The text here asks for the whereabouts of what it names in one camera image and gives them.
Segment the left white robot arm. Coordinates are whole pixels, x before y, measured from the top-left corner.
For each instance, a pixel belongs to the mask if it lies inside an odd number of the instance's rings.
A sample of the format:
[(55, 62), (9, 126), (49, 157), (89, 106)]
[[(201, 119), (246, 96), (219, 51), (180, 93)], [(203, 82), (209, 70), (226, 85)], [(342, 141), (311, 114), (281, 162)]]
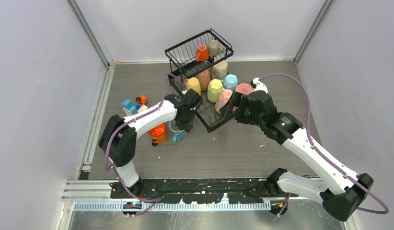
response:
[(123, 181), (122, 192), (127, 197), (136, 198), (141, 191), (139, 175), (132, 161), (137, 140), (158, 125), (170, 121), (174, 121), (177, 129), (190, 132), (201, 101), (201, 96), (190, 89), (180, 95), (169, 94), (155, 106), (135, 115), (109, 118), (98, 146), (105, 154), (106, 168), (113, 166)]

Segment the large orange mug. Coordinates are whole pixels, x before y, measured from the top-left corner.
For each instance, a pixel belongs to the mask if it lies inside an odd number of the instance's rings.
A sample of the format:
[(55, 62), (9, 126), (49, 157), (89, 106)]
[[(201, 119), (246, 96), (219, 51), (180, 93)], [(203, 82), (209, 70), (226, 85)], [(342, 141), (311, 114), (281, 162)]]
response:
[(162, 123), (152, 128), (151, 130), (148, 131), (148, 134), (152, 138), (151, 144), (154, 147), (165, 142), (168, 139), (168, 132), (165, 123)]

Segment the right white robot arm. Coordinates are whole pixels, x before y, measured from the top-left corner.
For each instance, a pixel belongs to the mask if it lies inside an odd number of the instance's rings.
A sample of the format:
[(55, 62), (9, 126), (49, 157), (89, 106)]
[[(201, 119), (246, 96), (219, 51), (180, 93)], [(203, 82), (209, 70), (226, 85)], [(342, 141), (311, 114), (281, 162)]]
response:
[(315, 201), (340, 221), (346, 221), (365, 200), (373, 179), (358, 174), (335, 159), (316, 141), (307, 136), (307, 129), (290, 113), (279, 112), (272, 97), (265, 91), (249, 95), (233, 92), (224, 112), (235, 112), (236, 121), (257, 126), (270, 139), (293, 152), (317, 175), (319, 181), (295, 175), (278, 168), (267, 177), (267, 190), (272, 196), (293, 193)]

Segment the light pink faceted mug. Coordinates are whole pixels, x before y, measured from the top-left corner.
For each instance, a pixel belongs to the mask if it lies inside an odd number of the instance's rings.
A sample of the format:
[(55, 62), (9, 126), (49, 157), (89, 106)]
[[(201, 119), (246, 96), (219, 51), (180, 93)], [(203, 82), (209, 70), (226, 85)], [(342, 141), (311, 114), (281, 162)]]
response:
[(224, 89), (218, 96), (217, 101), (215, 103), (215, 110), (217, 113), (220, 113), (220, 109), (226, 105), (226, 103), (230, 100), (233, 91), (229, 89)]

